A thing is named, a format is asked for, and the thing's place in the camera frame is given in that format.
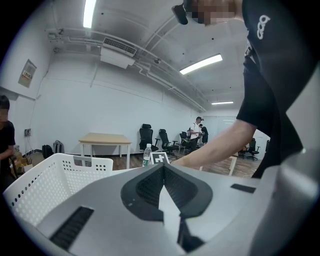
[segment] ceiling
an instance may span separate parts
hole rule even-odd
[[[94,44],[101,45],[105,34],[131,42],[138,49],[136,62],[151,65],[154,73],[206,110],[214,108],[211,102],[243,97],[247,42],[244,23],[231,20],[205,27],[189,21],[180,25],[171,8],[181,3],[182,0],[97,0],[92,28],[85,29],[85,0],[48,1],[46,31],[56,35],[51,43],[59,51],[90,51],[99,55],[100,48]],[[179,73],[182,68],[216,54],[221,54],[223,61],[186,75]],[[161,60],[159,64],[155,63],[155,56]]]

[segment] black rubber pad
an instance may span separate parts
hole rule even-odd
[[[79,207],[53,234],[50,240],[62,249],[68,250],[93,212],[94,210],[90,208]]]
[[[245,186],[245,185],[240,185],[240,184],[233,184],[231,186],[231,188],[233,188],[235,190],[240,190],[240,191],[243,191],[243,192],[251,193],[251,194],[253,194],[255,192],[255,190],[256,190],[255,187]]]

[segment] wall outlet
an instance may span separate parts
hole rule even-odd
[[[31,129],[25,129],[24,130],[24,137],[30,137],[31,136]]]

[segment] white wall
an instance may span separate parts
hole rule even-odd
[[[56,53],[41,84],[32,125],[38,148],[60,140],[66,153],[80,154],[79,138],[95,132],[123,134],[132,142],[131,152],[138,153],[142,124],[152,126],[153,144],[159,129],[167,130],[170,141],[178,141],[179,133],[198,115],[132,68],[112,66],[92,55]],[[119,151],[96,146],[95,153],[117,155]]]
[[[1,87],[31,99],[36,98],[52,53],[44,25],[43,12],[40,10],[20,29],[1,65]],[[18,83],[28,59],[37,67],[29,88]]]
[[[8,118],[15,128],[15,143],[20,146],[23,154],[31,150],[29,144],[27,147],[25,145],[24,130],[30,128],[35,98],[48,70],[52,53],[43,25],[40,13],[25,23],[6,53],[0,69],[0,94],[10,100]],[[37,67],[29,88],[18,83],[28,59]],[[36,145],[36,137],[33,135],[30,144],[33,148]]]

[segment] black sleeve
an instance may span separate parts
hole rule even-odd
[[[245,57],[243,77],[244,99],[236,118],[269,135],[275,110],[273,92],[249,57]]]
[[[15,127],[12,122],[8,123],[8,146],[15,145]]]
[[[202,128],[202,131],[205,133],[205,135],[208,135],[207,127],[203,127],[203,128]]]

